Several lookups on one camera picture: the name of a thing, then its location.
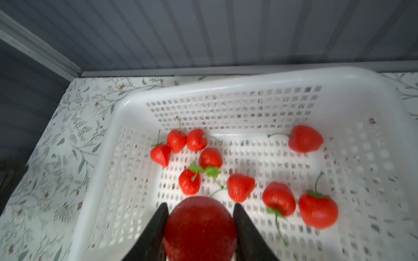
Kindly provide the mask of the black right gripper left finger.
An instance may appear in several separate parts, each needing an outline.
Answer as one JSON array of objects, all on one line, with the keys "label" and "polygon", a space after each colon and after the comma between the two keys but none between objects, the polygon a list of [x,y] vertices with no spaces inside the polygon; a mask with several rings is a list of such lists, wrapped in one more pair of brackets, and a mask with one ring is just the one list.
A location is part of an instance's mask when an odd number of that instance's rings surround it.
[{"label": "black right gripper left finger", "polygon": [[165,261],[163,236],[168,217],[168,205],[162,203],[123,261]]}]

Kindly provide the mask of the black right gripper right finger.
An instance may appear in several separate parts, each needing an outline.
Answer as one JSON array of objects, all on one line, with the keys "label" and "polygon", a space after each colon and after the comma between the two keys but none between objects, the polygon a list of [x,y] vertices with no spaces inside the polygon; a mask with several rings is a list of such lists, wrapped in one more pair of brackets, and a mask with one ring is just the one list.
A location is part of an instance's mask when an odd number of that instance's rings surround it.
[{"label": "black right gripper right finger", "polygon": [[237,233],[237,261],[279,261],[239,203],[234,206],[233,220]]}]

